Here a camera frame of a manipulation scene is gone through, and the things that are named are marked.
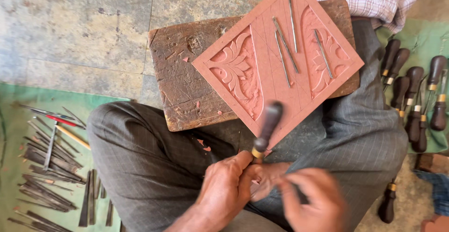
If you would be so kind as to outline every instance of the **scratched wood surface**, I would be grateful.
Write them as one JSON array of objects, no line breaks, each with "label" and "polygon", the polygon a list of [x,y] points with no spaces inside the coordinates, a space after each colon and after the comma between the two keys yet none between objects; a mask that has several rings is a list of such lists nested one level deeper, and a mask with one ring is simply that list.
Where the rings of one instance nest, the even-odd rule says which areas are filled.
[{"label": "scratched wood surface", "polygon": [[[324,0],[319,3],[355,48],[346,1]],[[238,118],[191,62],[240,19],[227,17],[190,22],[149,32],[149,51],[170,131],[188,130]],[[347,95],[355,91],[359,84],[357,72],[329,98]]]}]

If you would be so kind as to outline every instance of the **concrete floor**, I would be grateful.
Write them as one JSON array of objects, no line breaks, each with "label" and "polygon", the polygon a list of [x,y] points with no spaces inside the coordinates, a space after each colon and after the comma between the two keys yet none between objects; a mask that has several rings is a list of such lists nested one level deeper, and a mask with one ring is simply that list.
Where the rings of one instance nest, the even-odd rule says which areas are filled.
[{"label": "concrete floor", "polygon": [[[243,15],[260,0],[0,0],[0,81],[126,97],[161,108],[149,29]],[[418,0],[409,17],[449,21],[449,0]],[[433,213],[431,186],[411,172],[407,156],[397,183],[396,219],[376,216],[358,232],[419,231]]]}]

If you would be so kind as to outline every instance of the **pinstriped trousers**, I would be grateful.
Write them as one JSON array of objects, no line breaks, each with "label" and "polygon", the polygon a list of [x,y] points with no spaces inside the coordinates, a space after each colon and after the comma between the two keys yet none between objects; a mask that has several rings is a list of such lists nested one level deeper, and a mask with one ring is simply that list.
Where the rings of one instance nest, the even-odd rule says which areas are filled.
[{"label": "pinstriped trousers", "polygon": [[[369,21],[352,25],[357,53],[365,62],[360,88],[327,100],[308,117],[310,123],[321,122],[321,138],[303,145],[304,137],[292,131],[274,148],[294,157],[288,172],[319,167],[337,178],[348,203],[347,231],[382,194],[407,151],[399,116],[382,92],[379,60],[384,50]],[[299,130],[307,128],[301,124]],[[133,232],[166,229],[196,200],[206,168],[236,154],[232,145],[200,130],[170,132],[161,110],[132,102],[99,106],[87,121],[87,132],[101,182]],[[207,146],[214,149],[205,152]],[[245,209],[291,231],[276,189]]]}]

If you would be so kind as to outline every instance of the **wooden chisel handle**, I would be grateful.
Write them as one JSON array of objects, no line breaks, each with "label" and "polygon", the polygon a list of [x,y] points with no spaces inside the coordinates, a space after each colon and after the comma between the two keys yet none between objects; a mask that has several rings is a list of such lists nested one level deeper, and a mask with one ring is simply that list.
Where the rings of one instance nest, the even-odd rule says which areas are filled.
[{"label": "wooden chisel handle", "polygon": [[391,106],[395,109],[400,109],[404,100],[404,95],[410,85],[409,77],[399,77],[393,83],[393,99],[391,100]]},{"label": "wooden chisel handle", "polygon": [[388,72],[388,79],[385,81],[385,84],[391,85],[393,80],[399,74],[400,69],[404,66],[407,60],[410,57],[410,50],[406,48],[401,48],[397,51],[396,56],[394,57],[393,64]]},{"label": "wooden chisel handle", "polygon": [[254,141],[254,146],[251,151],[256,158],[263,158],[270,142],[271,135],[274,129],[279,124],[283,114],[282,103],[275,101],[268,105],[265,109],[265,122],[262,125],[262,131],[259,137]]},{"label": "wooden chisel handle", "polygon": [[440,75],[447,66],[447,59],[444,56],[435,56],[430,61],[429,78],[427,78],[427,89],[435,91],[440,81]]},{"label": "wooden chisel handle", "polygon": [[427,149],[427,137],[426,137],[427,120],[423,115],[421,115],[421,120],[422,121],[419,122],[419,140],[417,142],[412,143],[412,149],[417,153],[423,153]]},{"label": "wooden chisel handle", "polygon": [[384,192],[384,200],[379,206],[377,214],[385,223],[391,223],[394,219],[394,200],[396,199],[396,184],[391,182],[388,184]]},{"label": "wooden chisel handle", "polygon": [[392,39],[388,42],[387,46],[385,47],[385,55],[384,59],[382,61],[382,76],[387,76],[388,72],[391,68],[391,65],[393,64],[393,59],[399,50],[401,46],[401,41],[397,39]]},{"label": "wooden chisel handle", "polygon": [[419,111],[412,111],[409,114],[406,131],[409,136],[409,142],[414,143],[419,140],[419,123],[421,113]]},{"label": "wooden chisel handle", "polygon": [[419,90],[419,81],[423,78],[424,68],[413,66],[407,70],[407,77],[410,78],[410,86],[406,92],[406,104],[413,103],[413,97]]},{"label": "wooden chisel handle", "polygon": [[443,131],[446,128],[446,121],[446,102],[435,102],[432,119],[430,120],[430,128],[435,131]]}]

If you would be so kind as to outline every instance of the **green cloth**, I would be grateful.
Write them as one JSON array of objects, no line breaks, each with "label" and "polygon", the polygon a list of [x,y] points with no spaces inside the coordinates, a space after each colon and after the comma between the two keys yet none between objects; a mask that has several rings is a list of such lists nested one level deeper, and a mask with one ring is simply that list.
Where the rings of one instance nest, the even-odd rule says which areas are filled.
[{"label": "green cloth", "polygon": [[[72,231],[102,231],[102,232],[118,232],[120,230],[120,218],[113,211],[112,227],[105,227],[107,208],[109,204],[109,197],[106,194],[106,199],[99,198],[95,201],[95,225],[88,226],[87,228],[78,228],[78,222],[80,219],[81,207],[83,203],[84,186],[79,184],[70,184],[63,182],[56,182],[57,185],[63,186],[74,190],[68,192],[62,189],[55,188],[53,186],[45,185],[52,191],[60,194],[66,199],[72,201],[77,210],[72,210],[68,213],[62,213],[58,211],[49,210],[34,205],[25,204],[16,200],[16,198],[33,200],[28,196],[18,191],[17,184],[24,183],[25,180],[21,177],[22,173],[31,172],[28,167],[33,164],[30,161],[24,161],[23,157],[19,157],[25,151],[25,140],[23,136],[31,137],[35,131],[26,122],[31,120],[35,114],[30,110],[19,107],[19,104],[24,104],[34,108],[45,109],[51,112],[59,112],[65,114],[65,111],[61,108],[64,106],[70,110],[73,114],[79,117],[81,120],[87,120],[89,113],[97,106],[119,100],[128,100],[123,98],[113,98],[92,94],[81,94],[67,91],[49,90],[25,86],[14,86],[0,83],[0,231],[8,232],[24,232],[30,231],[26,228],[15,223],[8,222],[8,217],[19,219],[21,221],[31,223],[30,220],[15,214],[14,207],[19,207],[20,211],[26,212],[31,210],[44,218],[47,218],[54,223],[57,223],[66,229]],[[50,120],[44,116],[40,116],[49,126],[53,125],[53,120]],[[40,126],[46,133],[51,134],[49,130],[42,127],[36,120],[38,126]],[[85,130],[77,129],[63,125],[64,128],[73,132],[78,137],[87,140]],[[90,150],[79,145],[73,141],[70,137],[62,134],[62,137],[70,142],[80,154],[74,153],[67,145],[64,145],[71,153],[76,156],[76,161],[82,164],[84,167],[77,171],[77,174],[85,178],[87,171],[93,168],[93,160]]]},{"label": "green cloth", "polygon": [[[377,29],[376,34],[383,46],[387,45],[388,39],[392,36],[392,33],[386,28]],[[424,68],[424,73],[428,73],[432,57],[437,55],[449,57],[449,43],[447,42],[449,39],[449,23],[409,18],[406,20],[406,25],[402,31],[392,38],[401,40],[401,48],[410,49],[410,57],[399,72],[399,76],[405,76],[407,70],[412,66],[421,66]],[[385,92],[387,104],[390,104],[392,97],[393,92],[389,88]],[[449,96],[446,97],[446,104],[449,105],[448,100]],[[433,111],[429,109],[428,120],[431,119],[432,113]],[[433,131],[429,128],[426,152],[434,153],[446,150],[448,148],[448,133],[449,127],[444,131]],[[410,144],[409,153],[415,153]]]}]

